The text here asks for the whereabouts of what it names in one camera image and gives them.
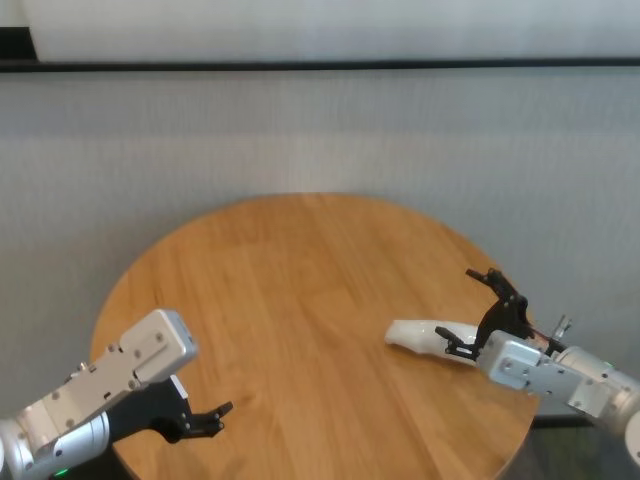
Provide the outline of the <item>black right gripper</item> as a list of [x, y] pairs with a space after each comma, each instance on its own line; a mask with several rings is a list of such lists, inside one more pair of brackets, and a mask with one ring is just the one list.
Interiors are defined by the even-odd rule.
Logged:
[[489, 268], [485, 273], [467, 269], [465, 274], [489, 287], [499, 299], [485, 313], [478, 329], [475, 326], [437, 326], [435, 333], [446, 341], [445, 357], [453, 360], [476, 361], [495, 330], [520, 339], [531, 339], [543, 349], [549, 337], [536, 330], [527, 318], [528, 300], [501, 271]]

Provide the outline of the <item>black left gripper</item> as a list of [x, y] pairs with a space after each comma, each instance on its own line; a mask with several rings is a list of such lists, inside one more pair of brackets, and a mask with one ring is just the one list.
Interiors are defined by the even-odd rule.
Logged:
[[158, 433], [170, 444], [187, 437], [212, 438], [225, 428], [223, 417], [233, 408], [229, 401], [209, 412], [190, 415], [186, 389], [176, 375], [171, 375], [131, 393], [107, 410], [109, 443], [145, 430]]

